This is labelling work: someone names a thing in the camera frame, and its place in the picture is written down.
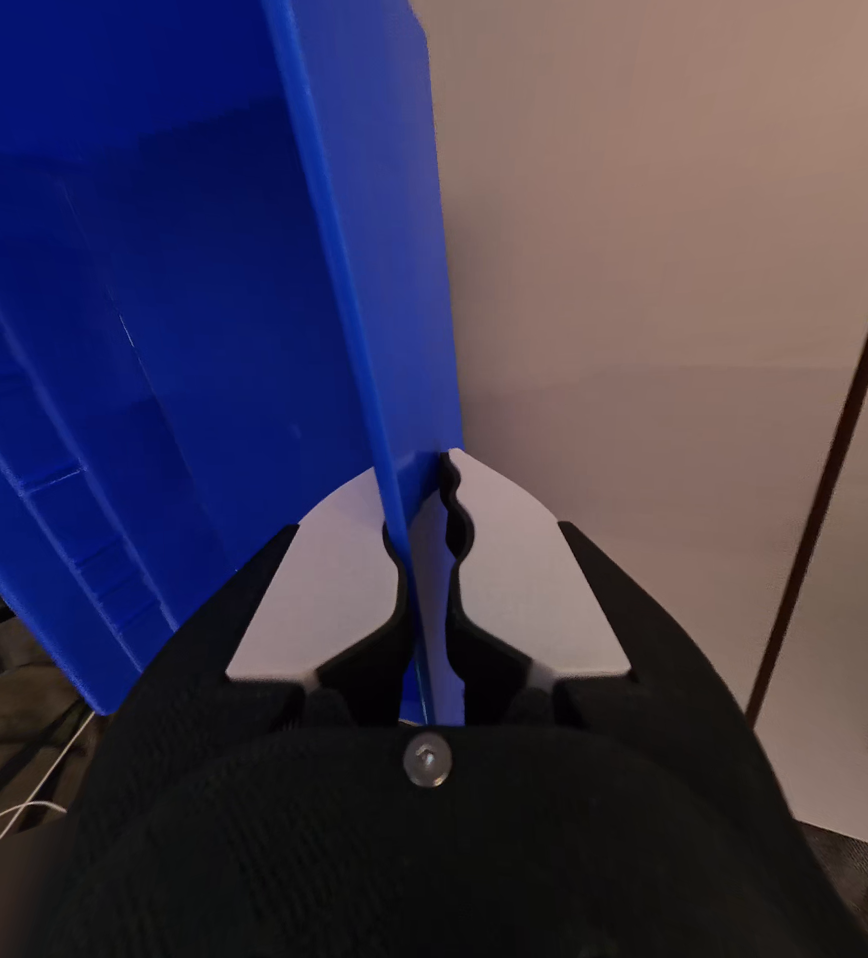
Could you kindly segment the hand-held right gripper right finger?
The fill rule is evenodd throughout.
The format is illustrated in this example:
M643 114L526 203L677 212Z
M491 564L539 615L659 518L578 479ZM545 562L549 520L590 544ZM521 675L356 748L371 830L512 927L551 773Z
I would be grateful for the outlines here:
M440 456L448 663L464 724L499 724L525 690L629 679L622 648L553 512L463 449Z

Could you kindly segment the blue plastic storage bin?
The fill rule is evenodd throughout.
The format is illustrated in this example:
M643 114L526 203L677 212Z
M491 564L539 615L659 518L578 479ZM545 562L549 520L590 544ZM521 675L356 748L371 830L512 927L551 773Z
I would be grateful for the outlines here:
M96 713L368 468L463 443L409 2L0 1L0 596Z

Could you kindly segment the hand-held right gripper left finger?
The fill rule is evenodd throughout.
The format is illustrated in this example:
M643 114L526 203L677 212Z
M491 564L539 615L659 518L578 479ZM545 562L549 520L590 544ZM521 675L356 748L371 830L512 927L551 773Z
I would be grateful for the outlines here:
M411 660L408 576L368 469L302 518L226 677L332 690L357 724L385 726Z

